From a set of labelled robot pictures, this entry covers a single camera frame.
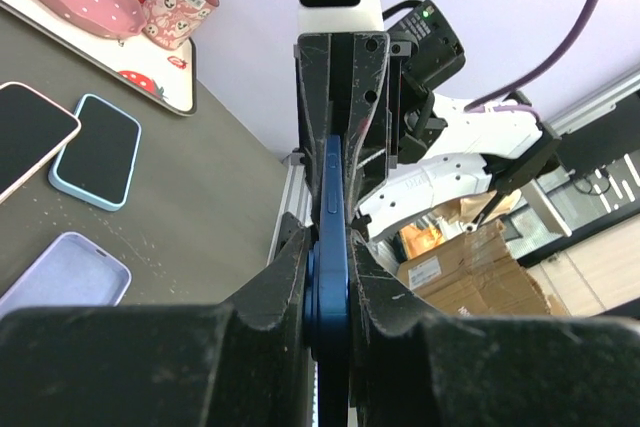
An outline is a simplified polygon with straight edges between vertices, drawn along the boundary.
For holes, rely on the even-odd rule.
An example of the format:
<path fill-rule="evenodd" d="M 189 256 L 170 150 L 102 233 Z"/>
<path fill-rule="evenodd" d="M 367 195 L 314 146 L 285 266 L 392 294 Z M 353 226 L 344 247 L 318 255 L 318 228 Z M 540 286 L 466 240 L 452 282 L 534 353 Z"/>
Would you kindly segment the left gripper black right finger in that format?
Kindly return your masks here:
<path fill-rule="evenodd" d="M 635 426 L 639 325 L 459 316 L 350 240 L 350 405 L 363 426 Z"/>

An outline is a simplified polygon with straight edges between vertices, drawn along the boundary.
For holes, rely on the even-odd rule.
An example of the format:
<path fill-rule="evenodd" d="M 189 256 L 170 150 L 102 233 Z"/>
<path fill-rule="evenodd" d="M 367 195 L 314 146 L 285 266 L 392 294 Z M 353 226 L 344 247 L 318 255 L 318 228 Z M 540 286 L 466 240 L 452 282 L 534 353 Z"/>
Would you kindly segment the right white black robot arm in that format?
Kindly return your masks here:
<path fill-rule="evenodd" d="M 555 169 L 559 135 L 518 92 L 473 105 L 437 93 L 465 64 L 431 0 L 392 26 L 377 5 L 303 7 L 299 139 L 317 242 L 376 241 L 452 200 L 499 202 Z"/>

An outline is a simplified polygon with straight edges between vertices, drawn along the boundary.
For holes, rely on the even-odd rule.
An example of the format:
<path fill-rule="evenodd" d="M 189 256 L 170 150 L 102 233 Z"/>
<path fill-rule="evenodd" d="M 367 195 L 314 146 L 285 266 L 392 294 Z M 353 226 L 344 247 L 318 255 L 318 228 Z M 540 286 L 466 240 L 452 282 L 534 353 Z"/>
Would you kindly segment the lavender phone case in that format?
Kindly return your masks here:
<path fill-rule="evenodd" d="M 77 232 L 58 236 L 1 296 L 1 315 L 32 307 L 115 306 L 130 270 Z"/>

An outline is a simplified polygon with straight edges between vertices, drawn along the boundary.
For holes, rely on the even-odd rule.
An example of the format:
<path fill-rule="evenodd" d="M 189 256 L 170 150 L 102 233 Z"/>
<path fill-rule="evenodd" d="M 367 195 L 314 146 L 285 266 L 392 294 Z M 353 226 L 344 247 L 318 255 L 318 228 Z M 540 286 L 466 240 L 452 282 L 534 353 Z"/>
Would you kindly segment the black phone blue edge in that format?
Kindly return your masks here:
<path fill-rule="evenodd" d="M 325 144 L 318 238 L 307 260 L 304 327 L 317 366 L 320 426 L 348 422 L 351 329 L 341 146 L 337 135 Z"/>

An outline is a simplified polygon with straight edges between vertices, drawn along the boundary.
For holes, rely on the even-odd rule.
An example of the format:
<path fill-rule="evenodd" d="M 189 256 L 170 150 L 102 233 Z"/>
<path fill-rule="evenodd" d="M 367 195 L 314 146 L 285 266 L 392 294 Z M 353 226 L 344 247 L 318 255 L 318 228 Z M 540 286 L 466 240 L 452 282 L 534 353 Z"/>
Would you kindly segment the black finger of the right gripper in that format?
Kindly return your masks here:
<path fill-rule="evenodd" d="M 345 212 L 353 217 L 388 173 L 388 117 L 386 73 L 389 35 L 385 32 L 353 36 L 351 106 L 343 138 Z"/>
<path fill-rule="evenodd" d="M 311 219 L 320 223 L 321 189 L 326 139 L 330 130 L 330 34 L 304 34 L 296 45 L 299 145 L 305 155 L 306 182 L 311 194 Z"/>

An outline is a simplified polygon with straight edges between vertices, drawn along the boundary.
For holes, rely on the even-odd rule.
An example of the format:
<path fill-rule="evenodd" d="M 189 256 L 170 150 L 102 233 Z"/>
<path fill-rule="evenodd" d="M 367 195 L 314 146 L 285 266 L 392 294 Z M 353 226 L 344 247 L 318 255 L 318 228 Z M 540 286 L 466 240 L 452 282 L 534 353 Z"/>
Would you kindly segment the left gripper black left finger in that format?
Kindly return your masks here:
<path fill-rule="evenodd" d="M 5 426 L 307 426 L 311 233 L 217 305 L 30 308 L 1 323 Z"/>

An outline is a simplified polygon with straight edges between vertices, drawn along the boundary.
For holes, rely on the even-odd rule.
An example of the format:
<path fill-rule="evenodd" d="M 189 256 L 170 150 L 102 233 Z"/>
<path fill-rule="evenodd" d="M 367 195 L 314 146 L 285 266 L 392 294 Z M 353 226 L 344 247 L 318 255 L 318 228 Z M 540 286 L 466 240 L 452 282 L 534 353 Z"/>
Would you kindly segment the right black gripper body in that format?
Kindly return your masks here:
<path fill-rule="evenodd" d="M 329 113 L 331 134 L 341 138 L 343 171 L 343 138 L 351 106 L 353 77 L 353 36 L 336 33 L 331 36 Z M 437 41 L 420 40 L 405 32 L 388 32 L 389 64 L 386 73 L 386 110 L 388 117 L 388 171 L 397 162 L 415 163 L 426 152 L 422 140 L 424 129 L 410 127 L 405 117 L 416 112 L 419 120 L 432 116 L 434 95 L 423 83 L 445 74 L 448 50 Z"/>

